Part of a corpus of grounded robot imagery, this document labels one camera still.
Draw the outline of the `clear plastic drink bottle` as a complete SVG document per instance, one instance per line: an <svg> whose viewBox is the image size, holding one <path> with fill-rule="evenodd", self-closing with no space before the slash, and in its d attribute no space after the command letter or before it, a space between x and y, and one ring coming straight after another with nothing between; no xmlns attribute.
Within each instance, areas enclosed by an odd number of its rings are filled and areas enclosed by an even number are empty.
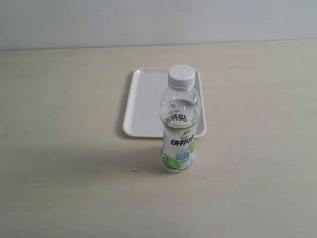
<svg viewBox="0 0 317 238"><path fill-rule="evenodd" d="M160 100L163 125L161 159L173 172L188 170L196 156L195 135L201 117L201 100L194 86L169 85Z"/></svg>

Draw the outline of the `white bottle cap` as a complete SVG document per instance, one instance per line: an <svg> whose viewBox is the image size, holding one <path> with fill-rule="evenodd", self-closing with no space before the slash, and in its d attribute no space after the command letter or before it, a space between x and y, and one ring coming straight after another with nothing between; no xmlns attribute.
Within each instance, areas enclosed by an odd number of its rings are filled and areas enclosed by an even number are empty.
<svg viewBox="0 0 317 238"><path fill-rule="evenodd" d="M184 64L174 65L168 70L167 84L174 90L188 90L195 85L195 70Z"/></svg>

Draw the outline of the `white plastic tray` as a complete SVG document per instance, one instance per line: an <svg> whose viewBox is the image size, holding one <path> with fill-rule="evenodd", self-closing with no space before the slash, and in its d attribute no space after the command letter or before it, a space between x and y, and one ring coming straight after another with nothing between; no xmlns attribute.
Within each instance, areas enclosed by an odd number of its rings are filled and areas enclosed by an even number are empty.
<svg viewBox="0 0 317 238"><path fill-rule="evenodd" d="M143 67L133 72L122 129L131 137L162 138L160 99L167 88L168 68Z"/></svg>

